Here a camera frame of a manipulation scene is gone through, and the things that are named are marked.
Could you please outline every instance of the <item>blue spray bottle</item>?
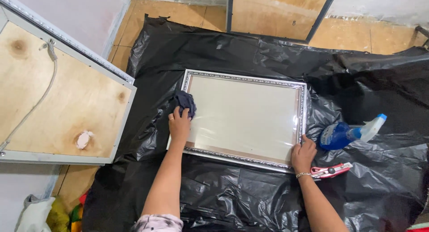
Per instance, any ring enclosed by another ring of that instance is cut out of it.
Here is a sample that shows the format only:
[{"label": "blue spray bottle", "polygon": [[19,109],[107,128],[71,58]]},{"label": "blue spray bottle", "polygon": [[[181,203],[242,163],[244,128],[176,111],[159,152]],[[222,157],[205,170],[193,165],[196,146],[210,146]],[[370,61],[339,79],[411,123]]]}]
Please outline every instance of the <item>blue spray bottle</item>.
[{"label": "blue spray bottle", "polygon": [[345,122],[330,125],[323,130],[320,136],[320,146],[326,150],[336,150],[358,139],[368,142],[378,133],[386,118],[386,115],[379,114],[366,125],[353,129]]}]

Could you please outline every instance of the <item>hand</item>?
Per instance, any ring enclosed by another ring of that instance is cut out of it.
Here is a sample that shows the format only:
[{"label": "hand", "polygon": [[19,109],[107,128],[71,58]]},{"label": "hand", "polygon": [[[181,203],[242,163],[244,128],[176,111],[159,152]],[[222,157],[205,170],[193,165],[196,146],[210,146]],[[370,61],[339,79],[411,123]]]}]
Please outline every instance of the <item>hand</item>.
[{"label": "hand", "polygon": [[292,166],[295,173],[310,172],[311,162],[316,155],[316,144],[307,136],[303,135],[304,144],[296,144],[292,150]]},{"label": "hand", "polygon": [[182,116],[179,114],[179,106],[174,109],[172,114],[168,115],[168,125],[170,127],[171,141],[186,142],[190,131],[190,117],[187,117],[189,108],[186,108],[182,112]]}]

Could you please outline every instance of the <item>black garbage bag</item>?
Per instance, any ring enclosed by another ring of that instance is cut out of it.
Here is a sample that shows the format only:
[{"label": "black garbage bag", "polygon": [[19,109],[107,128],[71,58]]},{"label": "black garbage bag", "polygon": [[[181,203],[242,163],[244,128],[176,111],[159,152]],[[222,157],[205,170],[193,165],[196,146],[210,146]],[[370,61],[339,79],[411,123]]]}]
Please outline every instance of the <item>black garbage bag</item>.
[{"label": "black garbage bag", "polygon": [[[83,231],[128,231],[166,152],[172,97],[185,69],[305,81],[308,137],[338,121],[387,121],[368,143],[318,149],[314,165],[353,168],[317,185],[351,231],[404,231],[424,209],[429,141],[429,54],[327,50],[145,18],[127,73],[138,88],[113,164],[89,190]],[[302,194],[283,174],[184,154],[184,231],[310,231]]]}]

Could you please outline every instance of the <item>dark blue rag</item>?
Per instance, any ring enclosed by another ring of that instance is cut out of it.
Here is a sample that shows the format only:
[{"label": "dark blue rag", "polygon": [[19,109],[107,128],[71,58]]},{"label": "dark blue rag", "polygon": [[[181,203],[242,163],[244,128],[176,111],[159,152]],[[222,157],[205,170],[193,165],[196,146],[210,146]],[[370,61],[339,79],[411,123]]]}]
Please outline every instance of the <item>dark blue rag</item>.
[{"label": "dark blue rag", "polygon": [[189,108],[188,117],[193,118],[195,116],[196,105],[193,102],[191,94],[180,90],[174,94],[174,100],[176,101],[176,106],[180,106],[180,117],[182,116],[182,112],[185,108]]}]

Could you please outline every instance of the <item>gold bracelet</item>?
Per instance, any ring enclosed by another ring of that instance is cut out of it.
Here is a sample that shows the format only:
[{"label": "gold bracelet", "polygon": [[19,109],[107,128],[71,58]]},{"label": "gold bracelet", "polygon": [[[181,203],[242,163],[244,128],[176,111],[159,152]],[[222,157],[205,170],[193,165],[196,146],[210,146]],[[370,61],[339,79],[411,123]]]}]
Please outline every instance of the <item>gold bracelet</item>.
[{"label": "gold bracelet", "polygon": [[302,173],[299,173],[299,174],[297,174],[297,178],[299,178],[299,177],[301,177],[301,176],[304,176],[304,175],[310,175],[310,176],[311,176],[311,173],[309,173],[309,172],[302,172]]}]

